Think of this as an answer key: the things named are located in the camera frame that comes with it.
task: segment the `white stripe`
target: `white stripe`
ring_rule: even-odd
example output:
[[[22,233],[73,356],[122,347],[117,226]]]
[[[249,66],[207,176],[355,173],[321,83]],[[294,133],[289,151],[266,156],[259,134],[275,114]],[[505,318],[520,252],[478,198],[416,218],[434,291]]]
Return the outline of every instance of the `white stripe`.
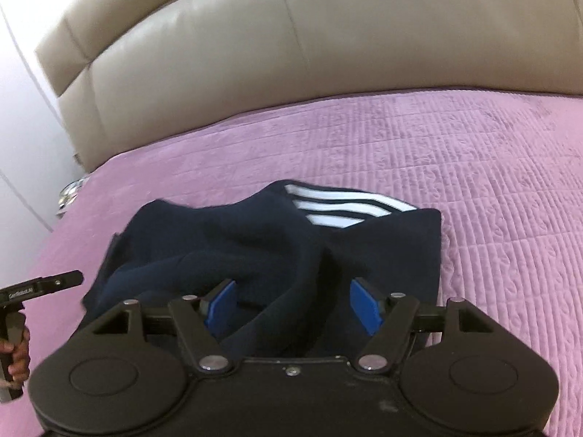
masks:
[[[318,198],[320,200],[375,200],[381,204],[396,208],[401,212],[417,210],[417,207],[406,204],[395,198],[381,196],[380,194],[371,194],[370,192],[347,192],[331,190],[314,190],[307,187],[296,186],[294,184],[286,185],[288,194],[294,194],[300,197]]]
[[[305,200],[294,200],[293,202],[297,208],[301,208],[303,210],[317,210],[321,212],[330,210],[344,210],[346,212],[369,214],[375,217],[384,217],[385,215],[391,214],[391,212],[385,210],[384,208],[370,204],[357,204],[353,202],[348,204],[319,204],[317,202],[307,202]]]
[[[362,218],[336,217],[334,215],[307,215],[314,225],[322,225],[324,227],[346,228],[357,223],[364,222]]]

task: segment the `bed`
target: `bed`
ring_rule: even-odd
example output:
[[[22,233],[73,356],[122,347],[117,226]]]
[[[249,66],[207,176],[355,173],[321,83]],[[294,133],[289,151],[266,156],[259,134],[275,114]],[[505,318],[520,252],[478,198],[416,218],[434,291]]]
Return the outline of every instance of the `bed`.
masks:
[[[31,367],[142,205],[293,178],[441,210],[439,300],[466,297],[547,359],[547,432],[583,435],[579,0],[345,1],[73,3],[39,58],[91,174],[31,274],[86,282],[27,304]],[[2,437],[42,431],[26,395],[0,414]]]

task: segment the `quilted bedspread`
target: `quilted bedspread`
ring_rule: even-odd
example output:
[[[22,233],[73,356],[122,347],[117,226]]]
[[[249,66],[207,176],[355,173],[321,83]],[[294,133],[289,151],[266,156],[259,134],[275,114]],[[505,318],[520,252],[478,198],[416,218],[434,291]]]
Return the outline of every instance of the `quilted bedspread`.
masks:
[[[583,99],[448,90],[247,113],[119,155],[92,174],[32,273],[84,272],[29,301],[31,366],[83,316],[110,237],[156,198],[202,207],[276,179],[369,190],[443,214],[440,300],[464,296],[560,377],[549,435],[583,435]],[[41,428],[24,398],[0,435]]]

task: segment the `beige leather headboard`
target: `beige leather headboard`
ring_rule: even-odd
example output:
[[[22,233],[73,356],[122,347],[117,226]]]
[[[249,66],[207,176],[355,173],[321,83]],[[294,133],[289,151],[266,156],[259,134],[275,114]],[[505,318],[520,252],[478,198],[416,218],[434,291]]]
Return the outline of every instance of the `beige leather headboard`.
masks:
[[[583,93],[583,0],[75,0],[37,50],[88,170],[247,110],[468,86]]]

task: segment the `hand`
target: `hand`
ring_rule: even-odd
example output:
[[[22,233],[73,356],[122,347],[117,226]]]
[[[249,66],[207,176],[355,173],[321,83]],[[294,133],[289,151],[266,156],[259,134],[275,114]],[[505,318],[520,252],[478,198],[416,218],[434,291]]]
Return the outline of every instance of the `hand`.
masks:
[[[0,380],[0,387],[22,388],[22,384],[30,376],[30,355],[28,354],[28,342],[30,341],[30,331],[24,328],[22,342],[15,347],[13,344],[0,340],[0,353],[12,353],[13,363],[8,367],[8,372],[12,375],[12,382]]]

